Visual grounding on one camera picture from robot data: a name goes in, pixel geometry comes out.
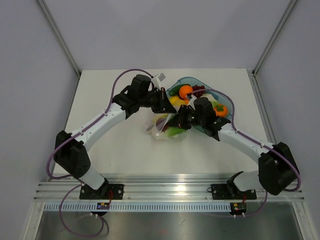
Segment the clear dotted zip bag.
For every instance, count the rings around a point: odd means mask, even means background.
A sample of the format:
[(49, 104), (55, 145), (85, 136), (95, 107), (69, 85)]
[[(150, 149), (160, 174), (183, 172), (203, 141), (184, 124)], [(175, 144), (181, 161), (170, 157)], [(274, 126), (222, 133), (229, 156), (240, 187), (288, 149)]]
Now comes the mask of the clear dotted zip bag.
[[(153, 119), (155, 115), (164, 115), (168, 114), (168, 117), (166, 120), (163, 121), (157, 121), (156, 123), (153, 123)], [(145, 125), (145, 132), (152, 136), (155, 140), (166, 140), (166, 141), (175, 141), (180, 142), (184, 140), (187, 137), (187, 131), (180, 134), (178, 137), (167, 137), (164, 133), (164, 131), (171, 126), (168, 126), (169, 120), (171, 120), (173, 117), (175, 117), (176, 113), (155, 113), (152, 115), (151, 119), (146, 123)], [(152, 130), (146, 131), (148, 126), (154, 125)]]

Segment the green white lettuce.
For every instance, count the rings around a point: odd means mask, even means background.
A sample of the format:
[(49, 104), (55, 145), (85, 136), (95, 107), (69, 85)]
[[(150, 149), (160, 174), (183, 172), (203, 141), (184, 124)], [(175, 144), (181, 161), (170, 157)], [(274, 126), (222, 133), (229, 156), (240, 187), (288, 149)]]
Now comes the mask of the green white lettuce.
[(168, 127), (165, 131), (164, 134), (168, 138), (177, 138), (180, 134), (185, 133), (186, 130), (182, 128), (176, 128), (176, 127)]

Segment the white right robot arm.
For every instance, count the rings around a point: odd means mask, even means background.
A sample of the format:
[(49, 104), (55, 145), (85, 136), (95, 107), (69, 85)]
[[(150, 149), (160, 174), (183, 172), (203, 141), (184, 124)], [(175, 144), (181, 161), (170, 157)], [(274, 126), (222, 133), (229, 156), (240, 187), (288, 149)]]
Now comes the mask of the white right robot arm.
[(227, 180), (226, 190), (232, 198), (239, 198), (244, 192), (257, 189), (276, 196), (287, 191), (293, 181), (297, 181), (297, 189), (301, 185), (297, 165), (285, 143), (259, 141), (239, 131), (231, 120), (216, 115), (207, 98), (197, 98), (194, 106), (182, 105), (167, 124), (184, 130), (200, 127), (207, 136), (234, 147), (256, 162), (257, 170), (240, 171)]

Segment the teal plastic basket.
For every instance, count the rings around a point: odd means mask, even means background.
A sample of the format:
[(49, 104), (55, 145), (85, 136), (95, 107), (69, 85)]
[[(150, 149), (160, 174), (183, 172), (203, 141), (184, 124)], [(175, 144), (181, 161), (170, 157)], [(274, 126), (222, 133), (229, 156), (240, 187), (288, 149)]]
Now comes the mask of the teal plastic basket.
[[(227, 126), (227, 127), (231, 126), (232, 117), (233, 117), (234, 111), (233, 111), (232, 101), (225, 94), (223, 94), (223, 93), (221, 93), (219, 91), (212, 90), (208, 85), (206, 85), (203, 82), (201, 82), (200, 80), (198, 80), (198, 79), (196, 79), (194, 77), (190, 77), (190, 76), (183, 77), (183, 78), (179, 79), (173, 86), (177, 86), (177, 85), (182, 85), (182, 86), (189, 85), (191, 87), (194, 86), (194, 85), (198, 85), (198, 86), (202, 86), (203, 85), (203, 86), (205, 86), (205, 89), (203, 89), (204, 94), (211, 94), (218, 101), (219, 104), (225, 105), (227, 107), (228, 114), (224, 118), (230, 120), (230, 123), (227, 123), (224, 126)], [(177, 100), (174, 103), (174, 105), (176, 107), (178, 107), (177, 114), (178, 114), (178, 111), (179, 111), (181, 106), (188, 106), (189, 100), (191, 98), (196, 98), (193, 95), (193, 92), (191, 92), (191, 93), (189, 93), (187, 95), (187, 99), (180, 98), (180, 100)], [(198, 127), (198, 126), (192, 126), (192, 127), (195, 127), (197, 130), (199, 130), (200, 132), (204, 133), (204, 131), (203, 131), (203, 129), (201, 127)]]

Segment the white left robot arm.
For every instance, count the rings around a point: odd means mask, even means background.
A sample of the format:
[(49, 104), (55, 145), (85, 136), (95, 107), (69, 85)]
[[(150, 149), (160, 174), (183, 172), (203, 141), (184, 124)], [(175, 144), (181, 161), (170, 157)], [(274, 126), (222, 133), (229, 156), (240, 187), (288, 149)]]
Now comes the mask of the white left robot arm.
[(161, 86), (165, 75), (149, 77), (138, 74), (120, 93), (111, 93), (107, 108), (78, 130), (61, 131), (56, 136), (54, 161), (81, 182), (85, 194), (103, 199), (110, 193), (109, 181), (92, 166), (88, 151), (109, 130), (128, 119), (140, 108), (155, 114), (175, 114), (166, 90)]

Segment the yellow bell pepper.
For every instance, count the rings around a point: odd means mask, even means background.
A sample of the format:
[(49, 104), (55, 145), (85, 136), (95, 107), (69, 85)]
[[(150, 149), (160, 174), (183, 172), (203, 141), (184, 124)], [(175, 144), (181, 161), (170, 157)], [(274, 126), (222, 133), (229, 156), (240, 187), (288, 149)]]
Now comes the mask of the yellow bell pepper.
[(155, 117), (153, 118), (152, 122), (154, 124), (157, 123), (157, 121), (163, 121), (166, 120), (168, 117), (168, 114), (156, 114)]

